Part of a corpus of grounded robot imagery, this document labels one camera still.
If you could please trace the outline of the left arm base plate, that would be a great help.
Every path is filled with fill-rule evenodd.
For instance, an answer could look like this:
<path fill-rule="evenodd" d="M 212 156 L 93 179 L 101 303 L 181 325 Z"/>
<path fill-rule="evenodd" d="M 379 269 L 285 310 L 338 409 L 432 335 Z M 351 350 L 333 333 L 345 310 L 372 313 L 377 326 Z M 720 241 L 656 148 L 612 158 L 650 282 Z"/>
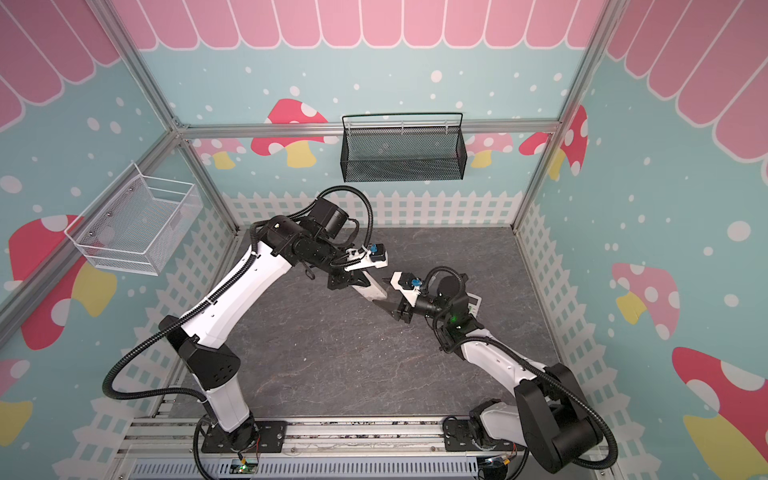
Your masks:
<path fill-rule="evenodd" d="M 248 421 L 233 432 L 213 427 L 203 436 L 202 452 L 224 453 L 280 453 L 286 439 L 288 423 L 277 420 Z"/>

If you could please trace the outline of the white remote control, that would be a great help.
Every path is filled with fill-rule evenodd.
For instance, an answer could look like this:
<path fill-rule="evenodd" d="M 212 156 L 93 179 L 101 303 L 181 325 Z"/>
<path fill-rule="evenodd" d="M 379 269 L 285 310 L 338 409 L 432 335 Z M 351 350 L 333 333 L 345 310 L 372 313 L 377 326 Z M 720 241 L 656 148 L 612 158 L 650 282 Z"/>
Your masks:
<path fill-rule="evenodd" d="M 356 271 L 355 274 L 356 284 L 353 285 L 355 291 L 365 300 L 391 316 L 397 304 L 394 302 L 395 297 L 390 295 L 390 288 L 367 271 L 360 270 Z"/>
<path fill-rule="evenodd" d="M 467 297 L 468 297 L 468 312 L 473 317 L 477 317 L 479 313 L 479 308 L 482 302 L 482 298 L 473 293 L 468 293 Z"/>

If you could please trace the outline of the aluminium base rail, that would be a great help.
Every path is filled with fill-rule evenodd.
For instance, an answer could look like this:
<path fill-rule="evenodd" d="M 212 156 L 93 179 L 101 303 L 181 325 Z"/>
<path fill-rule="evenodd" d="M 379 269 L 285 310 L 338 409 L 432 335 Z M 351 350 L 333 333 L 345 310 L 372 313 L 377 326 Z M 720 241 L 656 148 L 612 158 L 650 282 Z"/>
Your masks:
<path fill-rule="evenodd" d="M 234 459 L 244 470 L 253 460 L 266 458 L 348 457 L 467 457 L 477 461 L 478 477 L 549 479 L 533 457 L 509 441 L 480 451 L 447 452 L 442 421 L 448 416 L 401 417 L 294 417 L 288 423 L 280 453 L 205 454 L 204 434 L 193 435 L 195 420 L 187 418 L 141 419 L 133 422 L 115 459 L 109 479 L 197 479 L 208 460 Z"/>

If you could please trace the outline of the black mesh wall basket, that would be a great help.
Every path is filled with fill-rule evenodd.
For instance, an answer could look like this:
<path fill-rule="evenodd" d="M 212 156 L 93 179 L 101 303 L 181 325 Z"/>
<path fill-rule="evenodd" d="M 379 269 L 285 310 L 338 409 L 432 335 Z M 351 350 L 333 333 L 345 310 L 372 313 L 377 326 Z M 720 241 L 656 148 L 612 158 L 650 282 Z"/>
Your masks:
<path fill-rule="evenodd" d="M 460 112 L 351 114 L 341 123 L 346 182 L 464 178 L 468 153 Z"/>

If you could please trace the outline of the white mesh wall basket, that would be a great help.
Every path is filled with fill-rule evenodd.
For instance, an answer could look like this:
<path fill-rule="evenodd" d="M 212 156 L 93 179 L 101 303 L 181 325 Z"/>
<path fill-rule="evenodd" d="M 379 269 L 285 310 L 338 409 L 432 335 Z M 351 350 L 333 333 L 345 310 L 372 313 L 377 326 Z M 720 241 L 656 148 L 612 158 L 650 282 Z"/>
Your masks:
<path fill-rule="evenodd" d="M 158 276 L 202 209 L 195 184 L 131 164 L 64 233 L 97 269 Z"/>

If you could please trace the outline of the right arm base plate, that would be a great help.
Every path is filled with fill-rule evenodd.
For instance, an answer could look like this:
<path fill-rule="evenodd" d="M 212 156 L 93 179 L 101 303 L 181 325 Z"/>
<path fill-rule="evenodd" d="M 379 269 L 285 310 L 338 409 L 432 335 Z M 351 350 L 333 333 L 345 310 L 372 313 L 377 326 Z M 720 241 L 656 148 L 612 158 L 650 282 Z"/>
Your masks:
<path fill-rule="evenodd" d="M 444 448 L 447 452 L 480 451 L 470 428 L 470 421 L 448 416 L 442 421 Z"/>

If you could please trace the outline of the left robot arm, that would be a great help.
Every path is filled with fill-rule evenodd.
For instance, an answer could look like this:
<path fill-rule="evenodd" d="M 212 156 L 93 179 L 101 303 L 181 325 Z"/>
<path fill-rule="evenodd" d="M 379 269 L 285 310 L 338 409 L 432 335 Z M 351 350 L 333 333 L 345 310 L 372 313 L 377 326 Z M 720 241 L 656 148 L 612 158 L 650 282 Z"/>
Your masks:
<path fill-rule="evenodd" d="M 313 278 L 326 273 L 331 290 L 353 287 L 369 301 L 383 300 L 385 289 L 370 275 L 372 268 L 388 264 L 386 248 L 372 242 L 373 226 L 366 226 L 360 246 L 349 237 L 336 236 L 350 216 L 328 200 L 332 188 L 322 191 L 307 207 L 290 215 L 277 215 L 253 223 L 250 246 L 218 285 L 185 314 L 166 316 L 156 334 L 124 355 L 107 373 L 103 394 L 113 400 L 137 400 L 166 394 L 188 395 L 204 406 L 215 428 L 221 431 L 234 451 L 252 448 L 259 429 L 237 378 L 241 361 L 226 340 L 249 308 L 296 265 Z M 113 383 L 118 374 L 156 342 L 167 340 L 199 387 L 166 387 L 137 392 L 120 392 Z"/>

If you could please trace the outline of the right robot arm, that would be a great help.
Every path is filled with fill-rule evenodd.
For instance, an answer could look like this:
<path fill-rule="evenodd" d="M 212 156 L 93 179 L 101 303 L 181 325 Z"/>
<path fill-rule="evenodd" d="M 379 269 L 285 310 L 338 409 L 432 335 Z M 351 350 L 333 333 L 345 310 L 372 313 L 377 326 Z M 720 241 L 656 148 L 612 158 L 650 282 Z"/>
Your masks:
<path fill-rule="evenodd" d="M 533 361 L 497 339 L 477 320 L 467 280 L 446 266 L 423 278 L 396 272 L 387 278 L 387 295 L 378 304 L 404 323 L 423 317 L 443 352 L 480 368 L 513 395 L 511 404 L 490 400 L 471 412 L 474 441 L 482 448 L 517 444 L 550 473 L 570 464 L 613 467 L 619 458 L 615 434 L 588 403 L 573 372 L 562 363 Z"/>

